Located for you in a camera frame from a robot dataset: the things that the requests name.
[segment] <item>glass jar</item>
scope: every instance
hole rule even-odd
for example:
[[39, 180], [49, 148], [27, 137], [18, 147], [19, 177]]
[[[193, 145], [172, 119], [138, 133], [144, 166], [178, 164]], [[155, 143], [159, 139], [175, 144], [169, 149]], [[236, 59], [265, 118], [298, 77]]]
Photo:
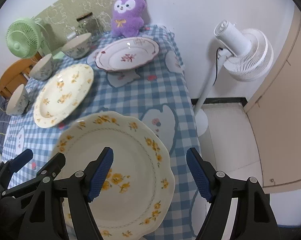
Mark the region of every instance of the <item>glass jar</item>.
[[92, 12], [81, 15], [76, 19], [78, 27], [76, 34], [91, 33], [93, 37], [99, 36], [100, 30], [97, 20], [92, 16]]

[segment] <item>beige cabinet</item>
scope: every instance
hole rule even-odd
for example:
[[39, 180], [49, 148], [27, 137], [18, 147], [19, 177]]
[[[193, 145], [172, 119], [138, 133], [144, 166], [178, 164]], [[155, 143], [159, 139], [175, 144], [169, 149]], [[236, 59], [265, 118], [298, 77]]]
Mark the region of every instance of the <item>beige cabinet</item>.
[[301, 188], [301, 26], [284, 66], [247, 115], [260, 154], [264, 190]]

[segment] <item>oval plate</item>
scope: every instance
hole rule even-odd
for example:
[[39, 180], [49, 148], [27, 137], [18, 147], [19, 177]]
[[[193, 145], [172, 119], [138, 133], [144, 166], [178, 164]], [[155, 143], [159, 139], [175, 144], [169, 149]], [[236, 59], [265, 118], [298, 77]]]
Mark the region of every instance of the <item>oval plate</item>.
[[145, 37], [132, 37], [115, 41], [96, 57], [98, 68], [107, 72], [127, 71], [152, 61], [159, 53], [157, 42]]
[[56, 73], [36, 99], [35, 123], [48, 128], [63, 121], [83, 101], [93, 80], [94, 70], [86, 64], [72, 65]]
[[[89, 206], [104, 239], [138, 240], [159, 227], [171, 204], [175, 178], [168, 151], [135, 117], [91, 114], [74, 122], [55, 145], [52, 156], [62, 152], [66, 157], [57, 179], [83, 171], [104, 147], [113, 149], [114, 162]], [[63, 210], [66, 224], [73, 227], [67, 199]]]

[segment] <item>gingham pattern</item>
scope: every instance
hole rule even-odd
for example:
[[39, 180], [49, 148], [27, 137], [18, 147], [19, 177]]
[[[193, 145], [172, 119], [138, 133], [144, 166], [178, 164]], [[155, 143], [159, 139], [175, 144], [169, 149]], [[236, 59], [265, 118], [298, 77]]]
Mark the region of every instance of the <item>gingham pattern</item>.
[[[13, 175], [10, 183], [10, 187], [13, 187], [36, 175], [36, 171], [48, 161], [50, 151], [62, 131], [67, 129], [74, 120], [101, 110], [112, 110], [140, 119], [148, 109], [160, 108], [162, 104], [167, 104], [172, 111], [175, 111], [178, 119], [175, 131], [176, 143], [171, 153], [171, 167], [175, 175], [176, 187], [172, 204], [163, 223], [155, 232], [146, 235], [145, 238], [156, 240], [192, 239], [189, 226], [190, 206], [197, 187], [187, 167], [185, 154], [190, 147], [195, 147], [199, 151], [199, 142], [184, 76], [169, 72], [165, 64], [165, 55], [169, 50], [173, 50], [179, 58], [180, 65], [182, 65], [182, 60], [172, 33], [156, 25], [150, 25], [140, 33], [140, 36], [143, 35], [152, 36], [159, 44], [160, 51], [153, 61], [136, 70], [140, 79], [123, 87], [114, 88], [110, 86], [106, 73], [98, 69], [94, 63], [90, 64], [95, 73], [92, 88], [78, 108], [62, 122], [65, 126], [58, 125], [48, 129], [38, 127], [33, 120], [34, 106], [31, 106], [25, 115], [11, 118], [11, 129], [6, 135], [8, 138], [3, 149], [3, 160], [7, 161], [15, 157], [16, 136], [24, 127], [24, 149], [32, 149], [34, 158]], [[117, 39], [112, 38], [109, 32], [105, 33], [99, 40], [98, 48], [103, 48], [115, 40]], [[58, 64], [59, 69], [62, 69], [76, 63], [86, 63], [86, 58], [73, 60], [65, 56]], [[148, 81], [149, 75], [156, 75], [157, 80]], [[32, 103], [44, 84], [45, 82], [33, 79], [27, 83], [26, 89], [30, 91]], [[32, 169], [32, 162], [36, 163], [36, 170]]]

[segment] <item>plush toy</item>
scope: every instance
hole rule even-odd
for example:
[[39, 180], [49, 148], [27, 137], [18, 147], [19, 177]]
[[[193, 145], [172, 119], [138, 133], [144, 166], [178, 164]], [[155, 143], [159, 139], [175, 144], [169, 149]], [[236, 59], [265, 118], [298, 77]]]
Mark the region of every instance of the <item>plush toy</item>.
[[137, 36], [139, 29], [144, 26], [140, 15], [145, 7], [145, 0], [116, 0], [111, 21], [112, 36]]

